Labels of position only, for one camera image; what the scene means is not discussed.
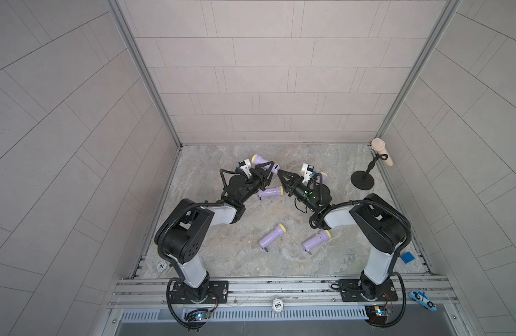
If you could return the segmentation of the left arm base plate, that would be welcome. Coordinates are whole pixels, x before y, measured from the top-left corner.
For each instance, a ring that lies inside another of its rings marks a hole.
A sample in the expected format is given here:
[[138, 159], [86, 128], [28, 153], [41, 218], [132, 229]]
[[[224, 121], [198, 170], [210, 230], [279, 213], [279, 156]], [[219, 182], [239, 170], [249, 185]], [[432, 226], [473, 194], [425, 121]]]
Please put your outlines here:
[[183, 304], [224, 304], [229, 291], [228, 281], [209, 281], [207, 285], [192, 288], [180, 281], [167, 289], [167, 298], [173, 305]]

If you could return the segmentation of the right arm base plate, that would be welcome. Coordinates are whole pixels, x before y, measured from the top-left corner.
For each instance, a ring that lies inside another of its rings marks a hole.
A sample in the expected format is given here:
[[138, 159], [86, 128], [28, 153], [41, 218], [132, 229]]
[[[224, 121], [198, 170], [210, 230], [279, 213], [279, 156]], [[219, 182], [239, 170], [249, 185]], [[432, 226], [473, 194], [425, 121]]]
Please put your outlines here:
[[388, 279], [381, 285], [370, 280], [340, 279], [330, 285], [341, 294], [343, 302], [376, 302], [398, 301], [398, 293], [393, 282]]

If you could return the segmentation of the blue tag on rail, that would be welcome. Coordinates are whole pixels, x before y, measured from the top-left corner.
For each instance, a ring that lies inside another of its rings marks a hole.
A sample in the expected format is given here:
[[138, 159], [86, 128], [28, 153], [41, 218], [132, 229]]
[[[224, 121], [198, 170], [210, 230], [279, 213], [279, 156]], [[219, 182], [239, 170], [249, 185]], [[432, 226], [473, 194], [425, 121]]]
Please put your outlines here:
[[434, 304], [434, 302], [432, 302], [429, 297], [427, 297], [424, 291], [412, 291], [409, 293], [409, 297], [431, 312], [437, 311], [436, 304]]

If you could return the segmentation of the purple flashlight horizontal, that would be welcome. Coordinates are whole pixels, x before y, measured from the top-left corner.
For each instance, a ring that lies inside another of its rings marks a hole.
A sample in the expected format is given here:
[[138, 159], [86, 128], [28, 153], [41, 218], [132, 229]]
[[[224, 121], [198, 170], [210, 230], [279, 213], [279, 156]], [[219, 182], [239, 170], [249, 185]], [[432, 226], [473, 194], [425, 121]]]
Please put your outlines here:
[[283, 196], [284, 190], [282, 186], [274, 187], [274, 188], [267, 188], [265, 190], [261, 190], [257, 193], [258, 197], [260, 199], [265, 197], [275, 197], [275, 196]]

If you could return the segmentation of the left green circuit board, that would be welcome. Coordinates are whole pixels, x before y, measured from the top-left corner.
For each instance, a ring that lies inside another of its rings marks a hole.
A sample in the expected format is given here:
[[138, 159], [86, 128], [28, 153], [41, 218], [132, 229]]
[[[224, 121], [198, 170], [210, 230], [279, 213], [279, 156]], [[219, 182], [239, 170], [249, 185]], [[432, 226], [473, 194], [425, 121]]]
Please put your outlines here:
[[195, 309], [193, 311], [186, 313], [185, 321], [188, 323], [203, 322], [205, 320], [210, 319], [212, 314], [213, 314], [213, 310], [211, 310], [211, 309], [203, 309], [203, 308]]

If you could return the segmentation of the purple flashlight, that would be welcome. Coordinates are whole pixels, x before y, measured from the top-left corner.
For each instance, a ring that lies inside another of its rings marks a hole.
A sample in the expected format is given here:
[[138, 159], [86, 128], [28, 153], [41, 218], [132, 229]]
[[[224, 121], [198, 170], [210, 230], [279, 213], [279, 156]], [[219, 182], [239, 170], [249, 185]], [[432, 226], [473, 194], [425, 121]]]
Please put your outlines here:
[[315, 176], [316, 176], [316, 179], [315, 179], [315, 180], [316, 180], [316, 182], [317, 182], [317, 183], [320, 183], [320, 184], [325, 184], [325, 183], [326, 183], [326, 181], [327, 181], [327, 175], [326, 175], [326, 173], [324, 173], [324, 172], [319, 172], [319, 173], [317, 173]]
[[332, 238], [332, 235], [329, 230], [320, 230], [311, 238], [308, 238], [306, 241], [302, 243], [303, 249], [307, 253], [311, 253], [313, 249], [320, 246], [325, 242], [329, 242]]
[[252, 159], [251, 159], [251, 162], [253, 165], [257, 166], [257, 165], [261, 165], [263, 169], [266, 169], [268, 170], [269, 168], [271, 168], [271, 172], [273, 174], [277, 174], [280, 167], [278, 164], [276, 164], [274, 161], [271, 161], [271, 160], [267, 160], [265, 158], [263, 158], [262, 156], [258, 155], [258, 154], [255, 154]]
[[284, 225], [277, 224], [274, 229], [263, 236], [262, 239], [259, 240], [259, 246], [265, 251], [268, 252], [268, 247], [273, 244], [278, 238], [282, 237], [286, 233], [286, 229]]

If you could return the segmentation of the white round floor sticker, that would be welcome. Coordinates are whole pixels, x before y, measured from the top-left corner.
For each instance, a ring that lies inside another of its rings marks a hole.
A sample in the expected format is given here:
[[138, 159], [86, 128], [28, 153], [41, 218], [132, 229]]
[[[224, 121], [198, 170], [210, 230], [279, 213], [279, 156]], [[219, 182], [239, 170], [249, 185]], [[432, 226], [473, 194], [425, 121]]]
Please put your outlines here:
[[163, 272], [168, 267], [168, 264], [166, 261], [161, 261], [157, 264], [156, 269], [158, 272]]

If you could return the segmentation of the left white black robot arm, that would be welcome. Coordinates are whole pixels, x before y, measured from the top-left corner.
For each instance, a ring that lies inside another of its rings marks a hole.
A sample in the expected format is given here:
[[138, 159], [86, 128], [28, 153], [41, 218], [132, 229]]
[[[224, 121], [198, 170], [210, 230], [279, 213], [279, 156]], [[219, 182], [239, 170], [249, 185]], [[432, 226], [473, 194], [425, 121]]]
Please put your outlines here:
[[218, 201], [185, 198], [178, 203], [154, 237], [159, 257], [178, 274], [180, 284], [168, 286], [169, 298], [177, 292], [196, 303], [207, 298], [210, 275], [198, 254], [209, 228], [237, 223], [245, 212], [245, 202], [264, 191], [278, 170], [273, 161], [244, 160], [234, 171], [220, 170], [223, 190]]

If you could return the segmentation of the right circuit board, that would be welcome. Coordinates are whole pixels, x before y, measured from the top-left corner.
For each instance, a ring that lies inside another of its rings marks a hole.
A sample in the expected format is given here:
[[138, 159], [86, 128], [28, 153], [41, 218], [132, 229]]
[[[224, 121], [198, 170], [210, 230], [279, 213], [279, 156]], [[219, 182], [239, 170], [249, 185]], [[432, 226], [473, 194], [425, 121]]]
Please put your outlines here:
[[392, 312], [385, 306], [366, 305], [364, 308], [367, 314], [366, 322], [368, 324], [383, 326], [387, 324], [392, 317]]

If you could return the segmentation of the blue tape piece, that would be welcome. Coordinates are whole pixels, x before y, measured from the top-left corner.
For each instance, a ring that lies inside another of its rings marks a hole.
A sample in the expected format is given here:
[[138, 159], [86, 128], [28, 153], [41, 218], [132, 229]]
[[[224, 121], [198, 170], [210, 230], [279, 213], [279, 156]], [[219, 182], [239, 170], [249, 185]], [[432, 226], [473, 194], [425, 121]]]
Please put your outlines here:
[[400, 256], [401, 260], [404, 264], [409, 264], [410, 262], [415, 260], [415, 257], [411, 252], [406, 252]]

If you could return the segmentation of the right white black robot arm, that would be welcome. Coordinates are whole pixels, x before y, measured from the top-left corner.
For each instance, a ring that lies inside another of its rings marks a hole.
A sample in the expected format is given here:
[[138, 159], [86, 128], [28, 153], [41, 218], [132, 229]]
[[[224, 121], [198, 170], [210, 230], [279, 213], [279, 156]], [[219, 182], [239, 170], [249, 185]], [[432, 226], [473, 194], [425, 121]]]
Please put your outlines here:
[[309, 225], [313, 229], [327, 232], [357, 225], [371, 249], [360, 279], [349, 284], [345, 291], [352, 292], [359, 300], [384, 298], [392, 288], [395, 263], [412, 240], [412, 227], [406, 217], [375, 193], [361, 200], [332, 204], [330, 190], [321, 177], [311, 177], [305, 182], [298, 173], [282, 169], [278, 177], [286, 193], [312, 212]]

